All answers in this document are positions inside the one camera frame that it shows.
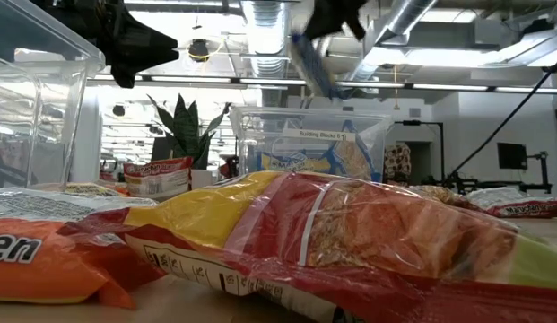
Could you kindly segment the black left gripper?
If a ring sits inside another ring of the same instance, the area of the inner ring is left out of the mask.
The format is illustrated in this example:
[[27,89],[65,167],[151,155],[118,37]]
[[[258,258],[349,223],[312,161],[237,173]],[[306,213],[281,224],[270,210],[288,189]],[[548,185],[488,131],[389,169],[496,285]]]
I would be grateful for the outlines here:
[[121,46],[145,48],[110,59],[111,75],[122,88],[133,88],[137,73],[179,58],[173,50],[178,42],[135,19],[124,0],[30,1],[98,49],[112,48],[114,39]]

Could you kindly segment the blue Maruchan noodle packet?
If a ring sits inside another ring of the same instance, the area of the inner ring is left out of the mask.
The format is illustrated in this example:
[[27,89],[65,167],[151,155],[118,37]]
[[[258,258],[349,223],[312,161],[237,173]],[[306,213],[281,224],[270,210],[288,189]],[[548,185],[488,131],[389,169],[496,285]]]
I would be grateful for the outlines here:
[[298,31],[292,33],[288,56],[300,78],[315,96],[330,100],[345,100],[344,91],[330,73],[323,57],[303,33]]
[[351,120],[344,121],[341,132],[294,129],[294,134],[299,138],[319,135],[320,140],[327,140],[326,150],[322,153],[319,149],[308,150],[311,145],[306,144],[285,155],[260,152],[257,154],[257,169],[319,172],[373,182],[382,180],[381,172],[376,169]]

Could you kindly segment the labelled clear plastic bin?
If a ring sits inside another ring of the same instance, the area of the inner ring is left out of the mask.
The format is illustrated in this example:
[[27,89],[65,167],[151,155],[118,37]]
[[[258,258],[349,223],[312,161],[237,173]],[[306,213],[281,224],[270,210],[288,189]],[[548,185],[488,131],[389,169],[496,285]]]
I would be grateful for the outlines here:
[[307,144],[311,145],[308,150],[319,149],[322,153],[326,150],[327,140],[320,140],[319,135],[299,138],[294,129],[335,133],[342,131],[345,120],[351,120],[382,178],[385,139],[394,124],[390,116],[335,109],[240,107],[232,110],[230,119],[237,137],[241,173],[262,171],[257,169],[257,154],[260,152],[285,155]]

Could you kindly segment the yellow noodle packet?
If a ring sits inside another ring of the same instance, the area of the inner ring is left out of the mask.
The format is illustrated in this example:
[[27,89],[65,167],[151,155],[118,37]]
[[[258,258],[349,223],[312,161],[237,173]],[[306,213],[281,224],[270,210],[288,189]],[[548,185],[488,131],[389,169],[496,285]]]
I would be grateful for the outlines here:
[[115,189],[107,188],[95,183],[45,183],[33,185],[30,188],[41,191],[62,192],[76,195],[127,197],[126,194],[116,191]]

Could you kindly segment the long ceiling light strip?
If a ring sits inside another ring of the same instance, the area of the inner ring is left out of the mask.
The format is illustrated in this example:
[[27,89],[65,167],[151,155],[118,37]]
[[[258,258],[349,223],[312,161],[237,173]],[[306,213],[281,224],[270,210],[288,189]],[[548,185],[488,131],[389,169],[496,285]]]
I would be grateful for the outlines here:
[[[167,84],[182,86],[183,84],[216,84],[216,85],[262,85],[274,87],[306,86],[301,79],[265,79],[265,78],[239,78],[239,77],[211,77],[211,76],[157,76],[137,75],[135,83],[142,86],[159,86]],[[385,83],[385,82],[355,82],[340,81],[337,83],[342,88],[356,89],[391,89],[399,91],[436,91],[436,92],[497,92],[520,94],[529,93],[533,87],[525,86],[499,86],[499,85],[468,85],[468,84],[440,84],[440,83]]]

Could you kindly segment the green snake plant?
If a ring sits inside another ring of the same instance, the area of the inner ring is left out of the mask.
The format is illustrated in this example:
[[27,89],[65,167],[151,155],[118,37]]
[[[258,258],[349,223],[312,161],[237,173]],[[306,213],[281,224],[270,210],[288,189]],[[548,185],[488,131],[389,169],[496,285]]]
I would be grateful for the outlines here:
[[210,121],[203,133],[200,131],[200,122],[196,102],[186,105],[181,95],[171,115],[162,105],[148,95],[152,105],[157,109],[161,123],[170,131],[166,134],[174,158],[191,157],[192,168],[206,170],[209,160],[211,140],[216,128],[222,123],[224,116],[230,112],[231,103],[227,102],[222,113]]

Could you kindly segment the clear plastic storage bin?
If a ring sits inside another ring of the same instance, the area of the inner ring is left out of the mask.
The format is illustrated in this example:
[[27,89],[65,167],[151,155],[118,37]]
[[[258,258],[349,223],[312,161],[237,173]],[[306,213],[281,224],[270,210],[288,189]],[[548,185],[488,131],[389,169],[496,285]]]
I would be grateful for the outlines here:
[[32,0],[0,0],[0,188],[68,180],[101,51]]

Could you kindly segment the red tool cart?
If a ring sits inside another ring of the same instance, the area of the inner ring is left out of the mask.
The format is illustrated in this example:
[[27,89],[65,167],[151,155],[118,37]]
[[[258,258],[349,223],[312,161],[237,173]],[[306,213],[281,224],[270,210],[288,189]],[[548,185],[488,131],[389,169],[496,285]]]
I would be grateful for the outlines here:
[[122,164],[116,159],[101,159],[99,179],[105,181],[119,181]]

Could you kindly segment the floral patterned cloth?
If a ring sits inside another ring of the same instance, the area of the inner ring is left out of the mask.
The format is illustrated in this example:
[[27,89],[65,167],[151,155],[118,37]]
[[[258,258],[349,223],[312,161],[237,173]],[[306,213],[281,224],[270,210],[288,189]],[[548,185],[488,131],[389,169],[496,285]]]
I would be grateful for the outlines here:
[[411,172],[410,147],[407,144],[387,146],[384,157],[384,178],[387,181],[408,182]]

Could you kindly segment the black monitor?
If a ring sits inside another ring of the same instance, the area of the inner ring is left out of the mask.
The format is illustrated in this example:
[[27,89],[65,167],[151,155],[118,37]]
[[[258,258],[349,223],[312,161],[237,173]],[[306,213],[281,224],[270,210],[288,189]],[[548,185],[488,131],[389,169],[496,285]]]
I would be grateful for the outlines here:
[[501,169],[527,169],[527,149],[523,144],[497,143],[497,149]]

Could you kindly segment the black low metal bench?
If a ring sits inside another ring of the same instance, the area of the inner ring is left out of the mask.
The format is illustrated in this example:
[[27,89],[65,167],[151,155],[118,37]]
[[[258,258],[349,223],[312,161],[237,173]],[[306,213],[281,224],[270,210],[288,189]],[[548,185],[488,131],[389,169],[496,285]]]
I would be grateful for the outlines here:
[[541,190],[545,194],[551,194],[553,189],[552,184],[530,184],[522,181],[480,181],[461,178],[446,179],[441,182],[441,185],[447,188],[455,188],[461,195],[487,188],[516,187],[519,191],[525,193],[530,190]]

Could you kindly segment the orange ramen noodle packet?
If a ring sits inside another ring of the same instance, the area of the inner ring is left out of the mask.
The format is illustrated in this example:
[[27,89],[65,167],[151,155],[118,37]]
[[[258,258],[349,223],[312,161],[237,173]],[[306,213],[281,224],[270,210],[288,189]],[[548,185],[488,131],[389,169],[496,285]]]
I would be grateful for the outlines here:
[[96,298],[125,309],[163,273],[119,233],[151,199],[0,188],[0,301],[72,304]]

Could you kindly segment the wide silver spiral duct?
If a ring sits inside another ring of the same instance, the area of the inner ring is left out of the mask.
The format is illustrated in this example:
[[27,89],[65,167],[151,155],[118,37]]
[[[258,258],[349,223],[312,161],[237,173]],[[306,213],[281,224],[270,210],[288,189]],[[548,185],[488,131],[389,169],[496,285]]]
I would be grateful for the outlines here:
[[413,27],[439,0],[394,0],[389,13],[371,22],[362,40],[362,59],[347,81],[368,81],[382,65],[389,65],[387,59],[393,55],[384,44],[405,46]]

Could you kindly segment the ribbed silver ventilation duct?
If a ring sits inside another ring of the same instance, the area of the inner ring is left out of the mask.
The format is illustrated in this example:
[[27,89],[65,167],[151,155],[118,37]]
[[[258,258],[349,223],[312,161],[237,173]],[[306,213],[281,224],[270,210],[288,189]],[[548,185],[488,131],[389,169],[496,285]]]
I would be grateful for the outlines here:
[[248,50],[253,73],[261,78],[282,78],[285,73],[289,5],[275,0],[240,1],[247,21]]

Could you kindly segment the black metal frame stand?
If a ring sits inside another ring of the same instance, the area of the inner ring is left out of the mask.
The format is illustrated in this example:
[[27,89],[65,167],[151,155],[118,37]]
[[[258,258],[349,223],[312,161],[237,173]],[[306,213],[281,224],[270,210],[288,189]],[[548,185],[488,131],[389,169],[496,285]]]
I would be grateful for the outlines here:
[[443,182],[446,180],[446,170],[445,170],[445,146],[444,146],[444,123],[436,121],[421,121],[417,119],[394,121],[394,124],[406,126],[406,127],[419,127],[421,125],[425,126],[437,126],[440,130],[440,180]]

